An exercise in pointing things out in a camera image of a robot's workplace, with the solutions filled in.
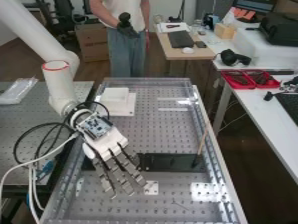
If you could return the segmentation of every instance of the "red box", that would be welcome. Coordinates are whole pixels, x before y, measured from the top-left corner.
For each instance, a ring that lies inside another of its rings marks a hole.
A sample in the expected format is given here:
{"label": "red box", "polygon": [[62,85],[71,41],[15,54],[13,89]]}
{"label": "red box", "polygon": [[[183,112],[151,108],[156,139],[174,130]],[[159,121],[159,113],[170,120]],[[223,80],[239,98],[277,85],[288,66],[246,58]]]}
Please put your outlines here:
{"label": "red box", "polygon": [[220,75],[234,89],[254,89],[255,82],[242,71],[222,71]]}
{"label": "red box", "polygon": [[244,74],[254,81],[255,87],[259,89],[275,89],[279,88],[280,83],[272,78],[272,76],[262,70],[244,70]]}

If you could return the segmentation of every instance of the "desk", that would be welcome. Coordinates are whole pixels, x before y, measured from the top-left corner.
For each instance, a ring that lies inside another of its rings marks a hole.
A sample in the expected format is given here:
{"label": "desk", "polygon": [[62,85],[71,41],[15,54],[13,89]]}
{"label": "desk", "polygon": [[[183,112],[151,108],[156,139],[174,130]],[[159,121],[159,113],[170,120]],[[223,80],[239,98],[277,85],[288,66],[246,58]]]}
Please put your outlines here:
{"label": "desk", "polygon": [[[206,35],[204,36],[199,36],[198,38],[206,43],[207,47],[211,49],[211,51],[215,54],[219,54],[223,50],[231,49],[235,53],[240,54],[240,52],[238,51],[238,49],[235,48],[231,40],[224,40],[220,39],[219,37],[216,37],[216,35],[214,34],[214,32],[206,30]],[[222,70],[231,70],[231,69],[262,69],[262,70],[276,70],[276,71],[281,71],[285,70],[288,71],[288,67],[283,67],[283,66],[277,66],[277,60],[276,60],[276,66],[271,66],[271,65],[264,65],[264,66],[255,66],[251,62],[251,64],[248,66],[244,66],[243,64],[236,64],[235,66],[227,66],[222,63],[220,61],[220,57],[218,56],[214,61],[212,64],[215,66],[215,69],[218,71]]]}
{"label": "desk", "polygon": [[[192,48],[194,49],[192,54],[183,54],[182,49],[171,48],[167,33],[159,33],[155,26],[154,29],[164,53],[166,60],[188,61],[188,60],[211,60],[214,58],[215,54],[210,48],[196,48],[196,46],[194,46]],[[194,41],[200,41],[198,35],[192,35],[190,33],[190,36]]]}
{"label": "desk", "polygon": [[[183,54],[182,49],[171,48],[167,34],[159,33],[155,26],[154,29],[166,59],[164,76],[184,77],[187,74],[187,77],[198,86],[199,93],[203,96],[207,88],[207,74],[210,73],[211,59],[214,59],[215,56],[212,50],[210,48],[196,48],[196,46],[194,46],[194,54]],[[198,35],[192,35],[191,32],[190,36],[194,41],[200,41]]]}
{"label": "desk", "polygon": [[[11,83],[0,83],[0,89],[5,90]],[[79,101],[85,101],[93,82],[74,82],[74,91]],[[43,82],[38,82],[29,91],[26,97],[17,105],[0,105],[0,178],[7,169],[17,165],[11,150],[17,138],[33,126],[46,122],[59,122],[61,118],[47,104],[47,88]],[[46,129],[38,130],[27,136],[19,144],[18,158],[27,161],[33,156],[34,149],[46,133]],[[38,183],[38,188],[45,188],[49,184],[50,175]],[[5,181],[3,193],[27,191],[27,170],[17,169],[13,171]]]}
{"label": "desk", "polygon": [[[293,76],[274,76],[274,78],[279,81],[287,81]],[[277,89],[235,90],[224,83],[223,95],[228,96],[231,93],[235,95],[292,179],[298,183],[298,126],[275,97],[268,102],[263,100],[267,91],[280,92]],[[212,125],[215,134],[218,134],[220,128],[227,103],[228,97],[223,97]]]}
{"label": "desk", "polygon": [[[98,96],[106,87],[128,87],[136,94],[134,116],[111,117],[128,139],[126,150],[140,153],[139,158],[151,153],[192,155],[207,115],[188,79],[107,79]],[[83,157],[78,139],[41,223],[247,223],[211,128],[200,156],[203,170],[142,172],[146,180],[158,181],[158,195],[144,195],[132,183],[135,193],[127,196],[115,185],[117,197],[110,200],[95,172],[81,170]]]}

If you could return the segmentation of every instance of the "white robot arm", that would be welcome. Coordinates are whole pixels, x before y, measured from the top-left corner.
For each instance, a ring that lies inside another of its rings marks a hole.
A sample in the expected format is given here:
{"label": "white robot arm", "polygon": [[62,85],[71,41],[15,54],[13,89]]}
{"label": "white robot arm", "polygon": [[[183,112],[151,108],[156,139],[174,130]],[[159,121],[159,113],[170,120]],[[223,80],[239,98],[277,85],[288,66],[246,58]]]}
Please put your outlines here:
{"label": "white robot arm", "polygon": [[139,186],[146,184],[136,170],[136,156],[123,150],[127,139],[109,120],[78,104],[73,88],[79,63],[77,55],[63,49],[17,0],[0,0],[0,20],[46,62],[42,72],[49,104],[61,117],[69,118],[69,125],[83,137],[82,150],[91,160],[103,191],[110,198],[115,196],[107,175],[110,172],[123,191],[131,195],[134,190],[122,170],[127,171]]}

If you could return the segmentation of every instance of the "cardboard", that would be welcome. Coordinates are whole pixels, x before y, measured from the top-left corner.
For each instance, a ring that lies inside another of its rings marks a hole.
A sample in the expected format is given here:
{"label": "cardboard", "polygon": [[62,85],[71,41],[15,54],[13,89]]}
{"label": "cardboard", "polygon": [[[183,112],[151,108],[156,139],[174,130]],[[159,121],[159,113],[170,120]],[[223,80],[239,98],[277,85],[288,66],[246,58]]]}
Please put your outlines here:
{"label": "cardboard", "polygon": [[247,20],[251,20],[251,18],[254,17],[254,15],[255,15],[255,12],[254,11],[250,11],[243,18],[247,19]]}
{"label": "cardboard", "polygon": [[102,24],[75,26],[75,35],[85,62],[109,60],[107,35]]}
{"label": "cardboard", "polygon": [[247,10],[246,9],[242,9],[239,14],[236,15],[236,18],[242,18],[247,13]]}
{"label": "cardboard", "polygon": [[226,25],[216,23],[214,33],[220,39],[232,39],[235,29],[234,27],[227,27]]}
{"label": "cardboard", "polygon": [[277,0],[275,12],[298,13],[298,2],[291,0]]}

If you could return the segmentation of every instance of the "keyboard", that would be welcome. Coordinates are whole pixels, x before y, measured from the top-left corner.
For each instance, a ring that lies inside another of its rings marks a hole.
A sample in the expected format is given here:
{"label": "keyboard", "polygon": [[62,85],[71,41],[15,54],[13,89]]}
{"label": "keyboard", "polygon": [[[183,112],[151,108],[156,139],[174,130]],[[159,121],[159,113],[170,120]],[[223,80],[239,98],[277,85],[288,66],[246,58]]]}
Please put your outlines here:
{"label": "keyboard", "polygon": [[298,94],[279,93],[275,97],[298,126]]}
{"label": "keyboard", "polygon": [[167,33],[170,45],[172,48],[192,47],[194,41],[186,31]]}

